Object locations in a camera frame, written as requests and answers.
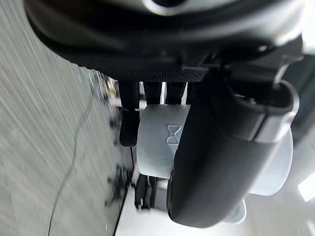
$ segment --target bow tie logo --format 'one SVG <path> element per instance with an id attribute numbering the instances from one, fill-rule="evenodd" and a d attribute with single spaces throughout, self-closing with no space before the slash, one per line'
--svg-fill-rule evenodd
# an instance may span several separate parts
<path id="1" fill-rule="evenodd" d="M 166 139 L 166 143 L 169 145 L 178 145 L 179 139 L 176 137 L 176 134 L 182 129 L 180 125 L 168 125 L 167 129 L 169 131 L 169 136 Z"/>

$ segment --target black cable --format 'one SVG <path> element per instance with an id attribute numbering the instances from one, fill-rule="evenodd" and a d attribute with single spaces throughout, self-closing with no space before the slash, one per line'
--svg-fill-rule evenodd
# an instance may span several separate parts
<path id="1" fill-rule="evenodd" d="M 74 148 L 73 148 L 73 157 L 72 157 L 72 161 L 71 161 L 71 165 L 70 167 L 68 168 L 66 174 L 64 175 L 63 177 L 63 181 L 61 182 L 61 185 L 58 189 L 58 192 L 56 194 L 56 198 L 55 198 L 55 203 L 54 203 L 54 206 L 53 206 L 53 209 L 52 209 L 52 212 L 51 212 L 51 216 L 50 216 L 50 222 L 49 222 L 49 228 L 48 228 L 48 236 L 50 236 L 50 230 L 51 230 L 51 224 L 53 222 L 53 218 L 54 218 L 54 213 L 55 213 L 55 210 L 56 210 L 56 206 L 57 206 L 57 203 L 58 203 L 58 200 L 59 200 L 59 197 L 61 195 L 61 192 L 63 191 L 63 188 L 68 180 L 68 178 L 70 177 L 71 175 L 71 172 L 74 168 L 74 163 L 75 163 L 75 159 L 76 159 L 76 154 L 77 154 L 77 138 L 78 138 L 78 135 L 79 135 L 79 131 L 81 129 L 81 126 L 83 125 L 83 123 L 87 120 L 90 112 L 91 112 L 91 109 L 92 109 L 92 104 L 93 104 L 93 93 L 91 94 L 90 98 L 89 98 L 89 102 L 86 106 L 86 109 L 84 111 L 84 113 L 82 114 L 82 116 L 80 117 L 79 119 L 79 122 L 78 122 L 78 125 L 77 127 L 75 128 L 75 131 L 74 131 Z"/>
<path id="2" fill-rule="evenodd" d="M 134 167 L 134 159 L 133 159 L 132 147 L 130 147 L 130 153 L 131 153 L 131 158 L 132 158 L 132 164 L 133 164 L 133 167 Z"/>

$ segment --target wire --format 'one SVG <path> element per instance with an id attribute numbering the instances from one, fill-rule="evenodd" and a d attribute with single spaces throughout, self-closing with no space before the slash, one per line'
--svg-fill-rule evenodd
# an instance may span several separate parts
<path id="1" fill-rule="evenodd" d="M 71 175 L 71 172 L 72 172 L 73 168 L 74 168 L 75 159 L 77 157 L 77 155 L 76 155 L 77 154 L 77 138 L 78 138 L 81 126 L 87 120 L 87 118 L 88 118 L 88 116 L 89 116 L 89 114 L 91 112 L 92 104 L 93 104 L 93 98 L 94 98 L 94 93 L 92 92 L 91 96 L 89 98 L 89 102 L 88 102 L 88 104 L 86 106 L 86 109 L 85 109 L 84 113 L 81 115 L 81 117 L 79 119 L 79 122 L 77 124 L 77 127 L 75 128 L 75 131 L 74 131 L 73 157 L 72 157 L 71 165 L 69 166 L 66 174 L 64 175 L 63 181 L 61 182 L 60 187 L 58 189 L 58 192 L 56 194 L 55 203 L 54 203 L 54 206 L 53 206 L 53 209 L 52 209 L 52 212 L 51 212 L 51 216 L 50 216 L 50 222 L 49 222 L 49 228 L 48 228 L 48 236 L 50 236 L 51 224 L 53 222 L 54 213 L 55 213 L 55 210 L 56 210 L 56 206 L 57 206 L 59 197 L 61 195 L 61 192 L 63 191 L 63 188 L 64 188 L 66 182 L 68 181 L 68 179 L 69 179 L 69 177 Z"/>
<path id="2" fill-rule="evenodd" d="M 130 147 L 130 154 L 131 154 L 131 158 L 132 158 L 132 164 L 133 164 L 133 166 L 134 166 L 134 159 L 133 159 L 132 147 Z"/>

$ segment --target gray fabric surface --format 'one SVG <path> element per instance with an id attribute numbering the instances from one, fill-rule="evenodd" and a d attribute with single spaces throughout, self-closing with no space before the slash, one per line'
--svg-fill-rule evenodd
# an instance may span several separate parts
<path id="1" fill-rule="evenodd" d="M 44 236 L 71 163 L 74 131 L 90 96 L 84 68 L 51 53 L 32 32 L 20 0 L 0 0 L 0 235 Z M 108 175 L 132 166 L 114 147 L 110 110 L 97 100 L 78 135 L 75 168 L 51 236 L 112 235 L 119 205 L 104 209 Z"/>

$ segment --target textured black plastic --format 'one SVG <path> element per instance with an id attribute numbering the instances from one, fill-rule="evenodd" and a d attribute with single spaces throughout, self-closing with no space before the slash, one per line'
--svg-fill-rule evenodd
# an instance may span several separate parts
<path id="1" fill-rule="evenodd" d="M 122 126 L 120 128 L 119 140 L 125 147 L 133 147 L 137 144 L 138 128 L 140 121 L 139 111 L 126 111 L 122 113 Z"/>
<path id="2" fill-rule="evenodd" d="M 180 105 L 184 95 L 186 83 L 167 83 L 166 104 Z"/>
<path id="3" fill-rule="evenodd" d="M 119 95 L 124 109 L 133 111 L 139 108 L 140 88 L 137 81 L 119 81 Z"/>
<path id="4" fill-rule="evenodd" d="M 212 74 L 211 81 L 206 76 L 198 86 L 175 154 L 168 189 L 170 218 L 198 228 L 220 222 L 233 210 L 278 146 L 242 140 L 223 130 L 209 101 L 217 88 L 215 80 L 222 78 Z M 216 102 L 223 106 L 222 100 Z M 232 119 L 231 122 L 235 127 L 240 125 Z"/>

